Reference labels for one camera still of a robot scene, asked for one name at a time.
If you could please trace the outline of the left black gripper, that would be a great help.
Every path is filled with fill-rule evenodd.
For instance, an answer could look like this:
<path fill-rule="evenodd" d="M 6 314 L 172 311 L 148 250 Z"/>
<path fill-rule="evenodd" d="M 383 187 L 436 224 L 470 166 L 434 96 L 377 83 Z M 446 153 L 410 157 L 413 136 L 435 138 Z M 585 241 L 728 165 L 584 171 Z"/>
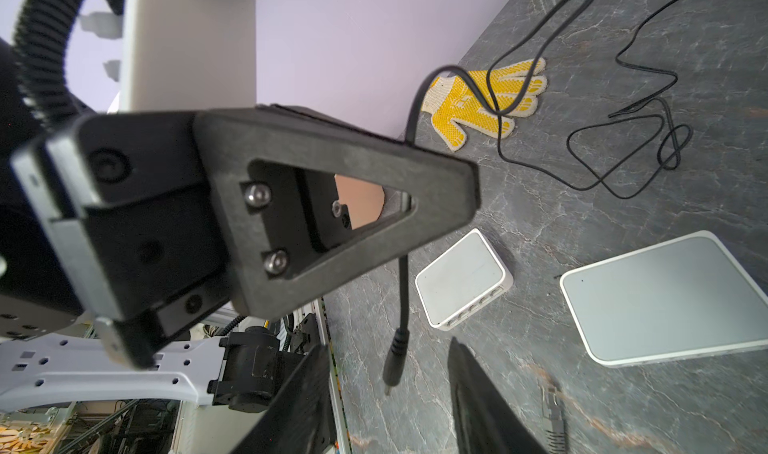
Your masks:
<path fill-rule="evenodd" d="M 200 146 L 214 116 L 88 114 L 10 159 L 105 350 L 135 369 L 234 292 Z"/>

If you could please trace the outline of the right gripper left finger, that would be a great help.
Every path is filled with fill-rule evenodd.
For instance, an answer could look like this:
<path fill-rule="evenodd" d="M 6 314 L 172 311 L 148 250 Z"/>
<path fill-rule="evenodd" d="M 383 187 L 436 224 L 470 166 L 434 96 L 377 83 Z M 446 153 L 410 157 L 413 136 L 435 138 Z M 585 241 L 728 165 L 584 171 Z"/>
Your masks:
<path fill-rule="evenodd" d="M 233 449 L 242 453 L 324 453 L 330 430 L 328 351 L 314 347 L 283 385 L 256 426 Z"/>

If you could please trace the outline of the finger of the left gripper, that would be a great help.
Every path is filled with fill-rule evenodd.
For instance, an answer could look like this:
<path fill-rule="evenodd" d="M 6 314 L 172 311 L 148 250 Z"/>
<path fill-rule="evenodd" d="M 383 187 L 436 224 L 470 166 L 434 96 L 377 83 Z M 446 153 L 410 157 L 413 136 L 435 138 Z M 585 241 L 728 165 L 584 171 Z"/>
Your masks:
<path fill-rule="evenodd" d="M 208 110 L 194 139 L 229 254 L 238 312 L 276 318 L 470 222 L 474 162 L 286 108 Z M 358 227 L 340 177 L 412 206 Z"/>

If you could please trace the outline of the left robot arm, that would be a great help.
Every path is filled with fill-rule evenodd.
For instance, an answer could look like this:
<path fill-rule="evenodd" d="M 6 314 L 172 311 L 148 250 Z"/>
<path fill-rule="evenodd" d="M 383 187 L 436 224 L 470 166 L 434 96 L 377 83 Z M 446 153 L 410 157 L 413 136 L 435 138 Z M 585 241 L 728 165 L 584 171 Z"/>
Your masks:
<path fill-rule="evenodd" d="M 240 453 L 334 443 L 325 342 L 180 334 L 278 318 L 472 220 L 473 162 L 256 104 L 256 0 L 26 0 L 2 64 L 24 122 L 5 181 L 1 408 L 175 399 L 259 409 Z M 30 319 L 76 296 L 97 337 Z"/>

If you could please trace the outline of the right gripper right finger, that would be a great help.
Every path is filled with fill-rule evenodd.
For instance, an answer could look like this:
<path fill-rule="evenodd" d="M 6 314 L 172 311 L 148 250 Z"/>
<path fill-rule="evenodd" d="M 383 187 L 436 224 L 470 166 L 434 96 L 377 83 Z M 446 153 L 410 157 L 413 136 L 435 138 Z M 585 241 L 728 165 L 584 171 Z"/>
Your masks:
<path fill-rule="evenodd" d="M 453 338 L 448 354 L 452 412 L 460 453 L 544 453 L 470 349 Z"/>

